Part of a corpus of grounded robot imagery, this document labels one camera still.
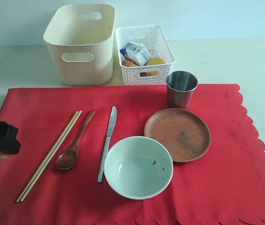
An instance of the cup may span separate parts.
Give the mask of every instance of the cup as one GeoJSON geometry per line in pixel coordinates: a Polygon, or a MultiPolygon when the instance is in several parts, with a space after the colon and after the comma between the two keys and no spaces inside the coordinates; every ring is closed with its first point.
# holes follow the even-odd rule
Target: cup
{"type": "Polygon", "coordinates": [[[185,109],[198,86],[198,80],[189,72],[174,71],[166,77],[166,84],[168,107],[185,109]]]}

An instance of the wooden chopsticks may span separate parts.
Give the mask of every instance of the wooden chopsticks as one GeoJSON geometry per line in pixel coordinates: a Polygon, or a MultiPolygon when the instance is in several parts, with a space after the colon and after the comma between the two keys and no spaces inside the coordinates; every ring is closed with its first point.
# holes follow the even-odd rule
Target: wooden chopsticks
{"type": "Polygon", "coordinates": [[[44,169],[47,167],[47,165],[49,164],[49,162],[51,161],[51,159],[53,158],[53,156],[57,152],[58,148],[61,146],[63,141],[66,139],[67,135],[71,131],[72,127],[74,126],[74,124],[78,120],[81,113],[82,113],[81,110],[76,111],[76,113],[74,114],[74,116],[72,117],[72,119],[70,120],[68,125],[66,126],[66,128],[63,130],[62,134],[59,136],[59,138],[57,139],[57,141],[55,142],[55,144],[53,145],[53,147],[51,148],[51,150],[49,151],[49,153],[47,154],[47,156],[45,157],[43,162],[39,165],[38,169],[36,170],[36,172],[34,173],[32,178],[30,179],[30,181],[28,182],[28,184],[26,185],[26,187],[24,188],[24,190],[22,191],[22,193],[20,194],[20,196],[16,200],[17,203],[24,201],[27,194],[30,192],[30,190],[32,189],[34,184],[39,179],[40,175],[43,173],[44,169]]]}

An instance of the bowl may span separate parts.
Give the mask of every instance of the bowl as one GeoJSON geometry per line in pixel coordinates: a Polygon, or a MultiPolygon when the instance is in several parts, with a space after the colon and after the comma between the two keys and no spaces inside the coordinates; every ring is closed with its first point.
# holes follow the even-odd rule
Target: bowl
{"type": "Polygon", "coordinates": [[[108,152],[104,175],[110,187],[126,198],[152,198],[169,185],[173,161],[158,141],[144,136],[127,137],[108,152]]]}

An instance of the plate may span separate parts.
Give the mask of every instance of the plate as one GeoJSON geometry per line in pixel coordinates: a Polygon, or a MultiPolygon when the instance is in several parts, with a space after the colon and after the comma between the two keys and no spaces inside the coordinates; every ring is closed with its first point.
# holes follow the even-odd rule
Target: plate
{"type": "Polygon", "coordinates": [[[175,162],[199,159],[212,141],[206,123],[192,112],[179,108],[154,113],[145,124],[144,136],[163,144],[175,162]]]}

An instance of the storage bin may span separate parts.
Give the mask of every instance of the storage bin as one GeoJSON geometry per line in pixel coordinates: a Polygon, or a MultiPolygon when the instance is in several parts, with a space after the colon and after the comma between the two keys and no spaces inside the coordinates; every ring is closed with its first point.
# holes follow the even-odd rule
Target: storage bin
{"type": "Polygon", "coordinates": [[[120,27],[115,30],[119,62],[122,70],[122,77],[125,85],[148,85],[165,84],[166,76],[172,72],[175,62],[173,53],[168,45],[162,28],[158,25],[145,25],[134,27],[120,27]],[[144,44],[149,51],[157,53],[166,63],[152,66],[125,67],[122,61],[125,58],[120,49],[127,42],[144,44]],[[157,71],[156,76],[141,77],[140,73],[157,71]]]}
{"type": "Polygon", "coordinates": [[[100,85],[112,77],[114,7],[63,6],[56,11],[43,38],[64,83],[100,85]]]}

